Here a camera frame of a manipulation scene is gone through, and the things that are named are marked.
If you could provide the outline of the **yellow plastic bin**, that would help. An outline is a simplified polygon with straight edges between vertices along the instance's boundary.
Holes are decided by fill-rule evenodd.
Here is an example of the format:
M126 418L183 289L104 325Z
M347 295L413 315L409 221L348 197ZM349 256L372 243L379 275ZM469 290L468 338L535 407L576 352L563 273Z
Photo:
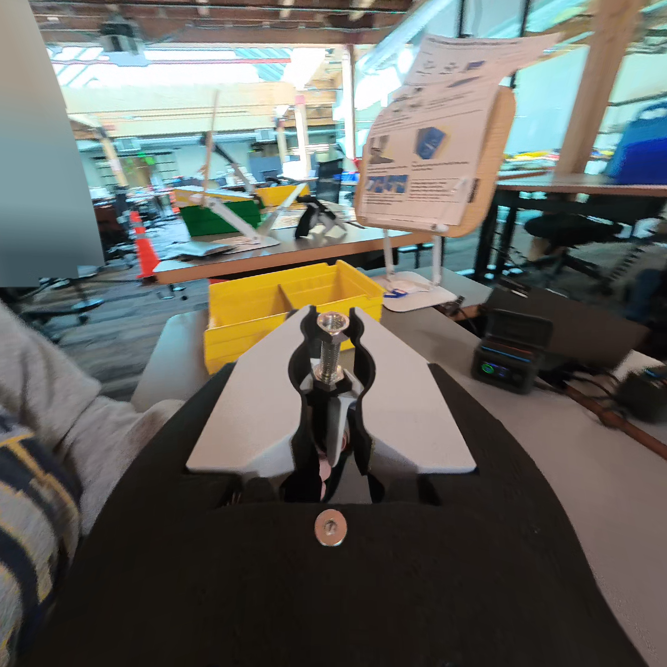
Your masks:
M259 205L262 202L264 208L271 209L283 205L297 189L298 187L295 185L282 185L258 188L254 193L224 188L207 190L204 193L204 189L199 186L182 186L174 188L173 198L179 209L201 205L203 196L205 196L207 202L220 199L226 205L238 202Z

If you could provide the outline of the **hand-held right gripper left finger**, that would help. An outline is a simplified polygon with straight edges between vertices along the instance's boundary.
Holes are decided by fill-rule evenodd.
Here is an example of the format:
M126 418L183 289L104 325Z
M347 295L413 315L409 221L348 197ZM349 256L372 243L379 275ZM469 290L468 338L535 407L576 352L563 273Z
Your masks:
M318 450L307 422L317 311L307 305L243 353L189 455L191 473L233 474L318 496Z

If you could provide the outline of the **black box device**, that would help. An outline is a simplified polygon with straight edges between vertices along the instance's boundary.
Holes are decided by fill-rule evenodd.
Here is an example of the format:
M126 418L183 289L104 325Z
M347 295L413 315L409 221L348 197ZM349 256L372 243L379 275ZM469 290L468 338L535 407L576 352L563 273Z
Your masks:
M629 371L616 390L617 402L634 418L666 422L666 365Z

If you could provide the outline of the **wooden post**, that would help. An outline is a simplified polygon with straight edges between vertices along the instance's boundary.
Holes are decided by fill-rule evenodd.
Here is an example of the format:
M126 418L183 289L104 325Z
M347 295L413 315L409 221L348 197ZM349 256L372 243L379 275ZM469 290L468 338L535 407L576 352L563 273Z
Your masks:
M590 159L642 1L597 1L594 33L554 174L581 174Z

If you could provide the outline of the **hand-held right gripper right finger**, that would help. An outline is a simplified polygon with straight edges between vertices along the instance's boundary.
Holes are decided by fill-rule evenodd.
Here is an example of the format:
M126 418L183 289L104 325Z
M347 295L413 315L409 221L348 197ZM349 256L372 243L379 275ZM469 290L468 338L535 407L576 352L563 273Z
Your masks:
M437 365L358 307L347 330L354 346L357 394L350 447L369 496L387 496L395 482L464 475L477 464L436 382Z

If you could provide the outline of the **orange traffic cone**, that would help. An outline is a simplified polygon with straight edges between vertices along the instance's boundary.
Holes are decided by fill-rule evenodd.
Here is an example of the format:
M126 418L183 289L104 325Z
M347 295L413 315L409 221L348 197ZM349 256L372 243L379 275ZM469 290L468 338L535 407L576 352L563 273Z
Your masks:
M155 253L150 238L147 236L144 222L140 214L135 210L129 212L129 222L139 263L137 279L142 281L154 279L155 268L160 263L160 259Z

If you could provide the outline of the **person's left forearm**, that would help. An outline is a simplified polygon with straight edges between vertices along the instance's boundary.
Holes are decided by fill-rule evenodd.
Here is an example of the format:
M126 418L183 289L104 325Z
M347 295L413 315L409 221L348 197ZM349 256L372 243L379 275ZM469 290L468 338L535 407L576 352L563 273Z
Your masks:
M84 535L130 464L185 404L163 400L140 412L101 391L61 349L1 305L1 406L78 480Z

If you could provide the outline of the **steel bolt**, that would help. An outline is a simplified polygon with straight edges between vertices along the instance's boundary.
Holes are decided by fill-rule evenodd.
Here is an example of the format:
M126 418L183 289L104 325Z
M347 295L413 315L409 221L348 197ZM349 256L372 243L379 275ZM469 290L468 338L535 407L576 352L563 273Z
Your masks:
M320 359L312 366L315 380L327 386L334 386L344 379L344 372L339 364L340 349L340 343L321 342Z

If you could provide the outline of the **green plastic bin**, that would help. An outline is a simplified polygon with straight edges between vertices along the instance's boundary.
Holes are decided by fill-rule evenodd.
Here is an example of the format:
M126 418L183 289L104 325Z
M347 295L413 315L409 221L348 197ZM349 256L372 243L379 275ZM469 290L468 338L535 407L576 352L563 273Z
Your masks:
M254 229L262 223L262 213L254 201L223 201L223 203ZM198 205L179 206L179 212L192 238L224 235L237 231L215 212Z

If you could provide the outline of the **black office chair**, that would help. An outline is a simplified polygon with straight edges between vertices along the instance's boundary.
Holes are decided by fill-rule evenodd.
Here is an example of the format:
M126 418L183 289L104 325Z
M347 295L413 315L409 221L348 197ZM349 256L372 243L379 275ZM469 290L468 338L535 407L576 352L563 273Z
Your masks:
M314 196L317 200L338 204L344 159L337 158L318 164Z

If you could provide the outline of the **person's patterned clothing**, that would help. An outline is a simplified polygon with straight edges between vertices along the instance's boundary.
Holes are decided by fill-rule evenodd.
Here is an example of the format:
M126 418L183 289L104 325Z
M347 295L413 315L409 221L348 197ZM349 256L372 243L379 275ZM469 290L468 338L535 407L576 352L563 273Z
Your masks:
M1 411L1 665L45 624L81 535L79 483L27 427Z

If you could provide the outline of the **steel hex nut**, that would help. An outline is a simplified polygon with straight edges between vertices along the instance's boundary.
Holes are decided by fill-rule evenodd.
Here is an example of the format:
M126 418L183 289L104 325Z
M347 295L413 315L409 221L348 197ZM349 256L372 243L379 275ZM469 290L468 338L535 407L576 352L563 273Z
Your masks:
M350 325L349 317L338 312L319 313L316 318L319 328L318 335L323 343L341 346L349 339L347 330Z

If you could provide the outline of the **yellow divided parts bin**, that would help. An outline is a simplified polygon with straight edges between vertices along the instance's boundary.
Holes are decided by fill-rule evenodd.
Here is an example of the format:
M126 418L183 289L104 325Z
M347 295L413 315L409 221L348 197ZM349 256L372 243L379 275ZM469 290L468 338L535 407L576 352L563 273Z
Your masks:
M212 376L237 361L288 313L305 306L344 315L356 307L380 321L385 293L379 283L341 260L211 284L205 367Z

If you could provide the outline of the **blue bag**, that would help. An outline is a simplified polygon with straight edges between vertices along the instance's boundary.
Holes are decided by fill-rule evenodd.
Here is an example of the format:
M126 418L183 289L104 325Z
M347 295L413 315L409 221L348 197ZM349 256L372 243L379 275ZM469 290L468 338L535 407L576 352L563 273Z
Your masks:
M665 101L635 115L603 173L618 185L666 185Z

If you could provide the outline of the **white document stand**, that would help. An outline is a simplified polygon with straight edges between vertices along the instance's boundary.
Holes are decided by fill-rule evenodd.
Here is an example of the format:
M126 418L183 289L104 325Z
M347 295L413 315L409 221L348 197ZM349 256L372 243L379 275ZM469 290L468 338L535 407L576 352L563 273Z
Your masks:
M424 278L415 271L396 271L388 229L383 230L385 273L373 280L383 289L383 305L396 313L406 313L456 301L453 292L445 289L443 278L444 240L435 235L432 240L431 277Z

